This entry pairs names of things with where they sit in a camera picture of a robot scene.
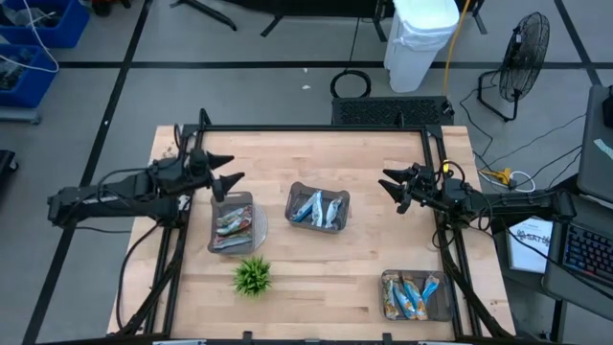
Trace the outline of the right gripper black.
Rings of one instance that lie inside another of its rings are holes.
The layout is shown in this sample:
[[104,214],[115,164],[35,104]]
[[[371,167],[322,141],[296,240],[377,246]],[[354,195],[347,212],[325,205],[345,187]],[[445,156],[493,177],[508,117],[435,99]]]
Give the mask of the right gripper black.
[[[437,173],[433,168],[415,163],[404,170],[384,169],[383,173],[396,183],[379,179],[378,183],[398,204],[397,213],[405,214],[410,206],[410,196],[421,206],[443,209],[442,197],[437,187]],[[408,193],[402,185],[407,182]]]

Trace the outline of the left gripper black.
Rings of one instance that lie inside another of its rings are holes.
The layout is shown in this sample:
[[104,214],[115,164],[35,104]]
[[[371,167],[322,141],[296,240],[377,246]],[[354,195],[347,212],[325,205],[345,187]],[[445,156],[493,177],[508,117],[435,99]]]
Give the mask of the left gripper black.
[[244,172],[220,175],[214,179],[215,170],[235,159],[234,155],[216,155],[203,149],[184,150],[180,154],[180,192],[212,187],[216,202],[222,202],[228,192],[245,176]]

